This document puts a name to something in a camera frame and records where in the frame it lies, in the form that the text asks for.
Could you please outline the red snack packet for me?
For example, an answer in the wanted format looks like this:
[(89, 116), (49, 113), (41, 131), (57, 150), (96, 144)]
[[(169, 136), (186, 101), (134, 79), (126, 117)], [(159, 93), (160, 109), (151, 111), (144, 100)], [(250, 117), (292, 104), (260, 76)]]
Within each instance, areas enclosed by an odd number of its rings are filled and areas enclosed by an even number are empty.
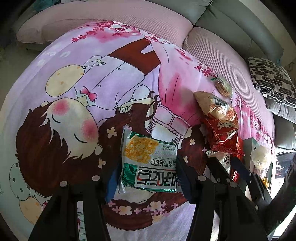
[(239, 183), (239, 178), (240, 178), (240, 175), (239, 173), (235, 170), (235, 169), (231, 169), (230, 171), (230, 177), (231, 177), (231, 180), (235, 183)]

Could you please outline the yellow transparent bread packet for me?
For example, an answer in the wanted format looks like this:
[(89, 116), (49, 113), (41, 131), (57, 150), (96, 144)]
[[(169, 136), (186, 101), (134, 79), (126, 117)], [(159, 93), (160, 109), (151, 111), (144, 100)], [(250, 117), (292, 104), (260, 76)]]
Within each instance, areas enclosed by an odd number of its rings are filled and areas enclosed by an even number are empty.
[(266, 187), (267, 190), (269, 190), (269, 181), (268, 181), (268, 178), (267, 177), (263, 177), (261, 178), (264, 186)]

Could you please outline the clear round bun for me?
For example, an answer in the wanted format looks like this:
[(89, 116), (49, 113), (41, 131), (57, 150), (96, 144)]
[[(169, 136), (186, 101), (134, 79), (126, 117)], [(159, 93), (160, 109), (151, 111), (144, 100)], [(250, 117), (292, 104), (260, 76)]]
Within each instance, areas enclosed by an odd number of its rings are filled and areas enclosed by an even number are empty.
[(257, 170), (269, 168), (271, 161), (273, 160), (273, 155), (270, 149), (261, 145), (252, 148), (250, 157)]

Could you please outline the white chinese text packet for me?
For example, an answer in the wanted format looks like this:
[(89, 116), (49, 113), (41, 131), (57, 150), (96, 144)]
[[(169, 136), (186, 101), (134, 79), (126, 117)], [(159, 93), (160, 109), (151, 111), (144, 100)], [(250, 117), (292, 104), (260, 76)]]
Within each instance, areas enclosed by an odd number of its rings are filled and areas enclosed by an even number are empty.
[(224, 169), (228, 174), (230, 174), (231, 165), (230, 165), (230, 154), (224, 152), (214, 152), (212, 150), (206, 152), (209, 158), (216, 157), (218, 161), (222, 164)]

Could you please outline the white green korean packet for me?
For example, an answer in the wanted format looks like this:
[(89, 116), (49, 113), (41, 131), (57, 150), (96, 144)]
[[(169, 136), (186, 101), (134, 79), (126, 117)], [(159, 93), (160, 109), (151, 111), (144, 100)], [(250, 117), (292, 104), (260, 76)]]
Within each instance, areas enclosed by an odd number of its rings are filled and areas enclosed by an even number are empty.
[(121, 138), (122, 171), (119, 191), (131, 187), (150, 192), (177, 192), (177, 150), (164, 142), (125, 126)]

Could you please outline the green rimmed white tray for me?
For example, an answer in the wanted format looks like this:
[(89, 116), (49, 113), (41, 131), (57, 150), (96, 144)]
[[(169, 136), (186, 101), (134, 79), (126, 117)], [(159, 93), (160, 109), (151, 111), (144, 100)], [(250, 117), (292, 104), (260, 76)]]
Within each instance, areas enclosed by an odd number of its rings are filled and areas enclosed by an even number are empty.
[(257, 174), (263, 181), (268, 192), (273, 199), (272, 193), (273, 181), (275, 179), (276, 156), (271, 150), (260, 145), (254, 138), (248, 138), (243, 141), (245, 166), (251, 173)]

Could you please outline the red white crinkled packet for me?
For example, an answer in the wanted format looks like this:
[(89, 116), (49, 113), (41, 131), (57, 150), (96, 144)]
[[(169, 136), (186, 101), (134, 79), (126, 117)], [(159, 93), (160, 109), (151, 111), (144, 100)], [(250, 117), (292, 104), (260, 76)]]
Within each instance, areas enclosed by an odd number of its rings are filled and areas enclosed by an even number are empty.
[(202, 123), (206, 127), (206, 138), (211, 150), (244, 156), (243, 140), (238, 136), (239, 129), (234, 121), (204, 116)]

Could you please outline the beige orange snack packet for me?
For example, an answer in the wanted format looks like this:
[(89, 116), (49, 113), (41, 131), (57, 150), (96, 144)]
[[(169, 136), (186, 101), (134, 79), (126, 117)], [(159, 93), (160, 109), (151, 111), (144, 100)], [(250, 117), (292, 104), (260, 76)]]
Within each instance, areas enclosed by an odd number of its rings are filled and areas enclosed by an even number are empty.
[(237, 113), (230, 104), (215, 95), (204, 91), (194, 92), (194, 97), (206, 116), (220, 121), (231, 121), (236, 127), (238, 127)]

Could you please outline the grey cushion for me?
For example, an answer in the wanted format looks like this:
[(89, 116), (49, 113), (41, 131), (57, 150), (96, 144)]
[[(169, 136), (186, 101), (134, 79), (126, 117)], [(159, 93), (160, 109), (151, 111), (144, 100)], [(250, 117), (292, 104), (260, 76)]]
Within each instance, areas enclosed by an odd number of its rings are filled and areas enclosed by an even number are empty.
[(282, 105), (275, 102), (273, 99), (265, 99), (266, 108), (273, 114), (280, 116), (294, 124), (296, 124), (296, 112), (295, 108), (290, 106)]

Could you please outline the pink cartoon blanket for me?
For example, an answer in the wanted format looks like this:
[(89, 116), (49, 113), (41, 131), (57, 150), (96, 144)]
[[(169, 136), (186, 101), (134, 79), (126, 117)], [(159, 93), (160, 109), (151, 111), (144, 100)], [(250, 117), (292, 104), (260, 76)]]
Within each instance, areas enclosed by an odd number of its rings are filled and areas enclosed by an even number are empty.
[(245, 60), (194, 28), (184, 45), (116, 21), (84, 24), (50, 44), (21, 74), (1, 109), (1, 215), (28, 240), (61, 184), (102, 180), (121, 163), (124, 126), (175, 141), (184, 161), (206, 168), (194, 92), (232, 86), (239, 136), (273, 149), (273, 115)]

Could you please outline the round cracker packet green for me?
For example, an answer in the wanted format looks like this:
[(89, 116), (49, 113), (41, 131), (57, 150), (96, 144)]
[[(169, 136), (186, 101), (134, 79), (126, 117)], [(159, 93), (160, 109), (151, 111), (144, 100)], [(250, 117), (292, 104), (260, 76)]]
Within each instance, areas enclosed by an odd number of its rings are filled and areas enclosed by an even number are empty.
[(227, 98), (232, 97), (232, 87), (223, 76), (217, 76), (211, 79), (218, 92)]

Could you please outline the black white patterned cushion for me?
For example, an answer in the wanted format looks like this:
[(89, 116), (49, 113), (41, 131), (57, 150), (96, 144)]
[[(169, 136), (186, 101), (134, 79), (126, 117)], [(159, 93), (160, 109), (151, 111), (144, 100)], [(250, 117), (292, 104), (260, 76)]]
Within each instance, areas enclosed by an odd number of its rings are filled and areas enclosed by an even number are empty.
[(265, 58), (247, 59), (254, 88), (265, 98), (295, 108), (295, 85), (286, 70)]

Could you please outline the pink sofa seat cover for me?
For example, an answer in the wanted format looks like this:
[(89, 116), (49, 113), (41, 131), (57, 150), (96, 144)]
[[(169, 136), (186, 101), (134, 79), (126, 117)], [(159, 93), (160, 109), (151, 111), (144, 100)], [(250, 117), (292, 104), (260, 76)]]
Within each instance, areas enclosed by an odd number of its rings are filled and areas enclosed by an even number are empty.
[(26, 20), (16, 38), (27, 45), (44, 45), (84, 23), (112, 20), (141, 28), (180, 47), (193, 28), (187, 18), (155, 2), (73, 1), (51, 6)]

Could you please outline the grey green sofa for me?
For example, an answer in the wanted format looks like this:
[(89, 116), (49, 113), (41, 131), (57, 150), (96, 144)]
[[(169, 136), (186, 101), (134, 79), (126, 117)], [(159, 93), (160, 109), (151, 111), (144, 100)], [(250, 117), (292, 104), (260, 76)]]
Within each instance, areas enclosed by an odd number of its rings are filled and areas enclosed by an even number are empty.
[(187, 18), (193, 28), (183, 48), (222, 75), (265, 127), (277, 151), (295, 151), (292, 122), (266, 108), (254, 88), (247, 58), (281, 59), (283, 48), (261, 20), (241, 1), (155, 1)]

